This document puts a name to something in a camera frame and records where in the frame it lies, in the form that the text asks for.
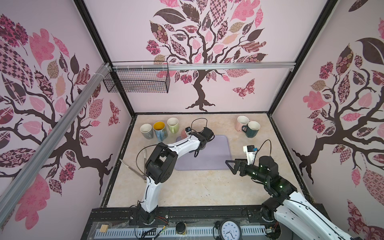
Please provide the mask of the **pink round mug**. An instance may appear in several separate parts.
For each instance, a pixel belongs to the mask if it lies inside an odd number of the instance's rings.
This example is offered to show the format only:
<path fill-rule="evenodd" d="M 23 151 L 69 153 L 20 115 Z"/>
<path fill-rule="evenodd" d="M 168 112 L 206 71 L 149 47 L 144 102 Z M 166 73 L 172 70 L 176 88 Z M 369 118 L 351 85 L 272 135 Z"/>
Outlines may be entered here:
<path fill-rule="evenodd" d="M 186 139 L 188 136 L 189 135 L 188 135 L 186 129 L 182 130 L 182 132 L 181 132 L 181 139 Z"/>

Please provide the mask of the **light green mug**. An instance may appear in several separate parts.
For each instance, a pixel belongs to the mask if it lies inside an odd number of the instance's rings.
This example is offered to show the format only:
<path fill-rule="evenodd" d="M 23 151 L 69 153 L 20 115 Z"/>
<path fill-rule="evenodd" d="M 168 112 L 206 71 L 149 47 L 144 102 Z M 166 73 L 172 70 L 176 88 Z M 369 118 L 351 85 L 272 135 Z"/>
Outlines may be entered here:
<path fill-rule="evenodd" d="M 167 120 L 167 125 L 172 134 L 176 134 L 179 131 L 179 120 L 175 117 Z"/>

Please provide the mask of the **pink patterned mug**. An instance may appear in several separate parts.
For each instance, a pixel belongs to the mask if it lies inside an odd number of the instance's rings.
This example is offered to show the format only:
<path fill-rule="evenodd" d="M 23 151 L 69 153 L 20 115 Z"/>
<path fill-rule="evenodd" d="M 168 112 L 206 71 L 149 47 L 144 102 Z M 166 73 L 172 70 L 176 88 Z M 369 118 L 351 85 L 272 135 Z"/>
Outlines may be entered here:
<path fill-rule="evenodd" d="M 235 125 L 236 131 L 239 133 L 242 132 L 242 127 L 246 126 L 249 123 L 249 121 L 250 121 L 249 118 L 246 116 L 238 116 L 236 125 Z"/>

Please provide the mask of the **dark green mug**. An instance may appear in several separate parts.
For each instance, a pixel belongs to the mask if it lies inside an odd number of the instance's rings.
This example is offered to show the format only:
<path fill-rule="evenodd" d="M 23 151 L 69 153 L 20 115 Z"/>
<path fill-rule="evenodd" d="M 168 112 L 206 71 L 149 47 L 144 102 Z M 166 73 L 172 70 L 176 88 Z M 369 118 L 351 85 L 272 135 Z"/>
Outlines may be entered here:
<path fill-rule="evenodd" d="M 261 125 L 256 121 L 249 121 L 245 126 L 242 126 L 242 131 L 247 138 L 254 138 L 259 132 Z"/>

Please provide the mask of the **blue butterfly mug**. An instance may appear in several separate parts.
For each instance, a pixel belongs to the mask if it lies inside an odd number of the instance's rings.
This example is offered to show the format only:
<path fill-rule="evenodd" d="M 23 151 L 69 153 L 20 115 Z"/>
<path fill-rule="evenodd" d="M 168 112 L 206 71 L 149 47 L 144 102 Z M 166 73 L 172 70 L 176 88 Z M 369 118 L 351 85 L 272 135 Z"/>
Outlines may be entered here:
<path fill-rule="evenodd" d="M 163 142 L 168 137 L 167 127 L 164 122 L 154 123 L 153 129 L 159 142 Z"/>

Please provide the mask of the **grey mug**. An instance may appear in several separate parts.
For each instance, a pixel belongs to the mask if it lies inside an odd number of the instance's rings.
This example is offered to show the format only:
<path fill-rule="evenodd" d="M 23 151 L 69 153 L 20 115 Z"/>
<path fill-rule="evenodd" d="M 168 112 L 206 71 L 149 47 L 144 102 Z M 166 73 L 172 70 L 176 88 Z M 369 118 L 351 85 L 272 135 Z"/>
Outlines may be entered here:
<path fill-rule="evenodd" d="M 143 124 L 140 127 L 140 132 L 147 140 L 151 140 L 154 137 L 153 127 L 151 124 Z"/>

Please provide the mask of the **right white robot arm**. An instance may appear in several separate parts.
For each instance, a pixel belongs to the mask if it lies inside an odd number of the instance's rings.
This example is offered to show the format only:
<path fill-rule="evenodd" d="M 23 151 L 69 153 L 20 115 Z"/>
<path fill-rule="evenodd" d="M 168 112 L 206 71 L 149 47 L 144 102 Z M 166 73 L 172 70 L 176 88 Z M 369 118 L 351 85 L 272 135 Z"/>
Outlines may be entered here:
<path fill-rule="evenodd" d="M 270 156 L 259 158 L 259 165 L 246 160 L 225 161 L 231 172 L 248 176 L 263 185 L 271 196 L 260 209 L 266 222 L 277 221 L 303 240 L 353 240 L 318 211 L 297 188 L 279 174 L 279 166 Z"/>

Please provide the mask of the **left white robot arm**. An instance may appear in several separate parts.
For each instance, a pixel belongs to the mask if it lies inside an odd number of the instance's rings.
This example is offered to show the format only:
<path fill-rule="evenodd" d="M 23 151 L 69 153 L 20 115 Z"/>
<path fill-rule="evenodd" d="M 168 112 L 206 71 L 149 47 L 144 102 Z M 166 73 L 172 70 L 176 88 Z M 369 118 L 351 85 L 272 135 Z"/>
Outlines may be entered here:
<path fill-rule="evenodd" d="M 155 220 L 162 184 L 172 175 L 177 160 L 189 153 L 194 153 L 196 158 L 214 138 L 214 132 L 205 127 L 200 132 L 191 129 L 187 138 L 176 143 L 161 142 L 155 146 L 145 164 L 147 183 L 144 197 L 138 204 L 140 221 L 149 225 Z"/>

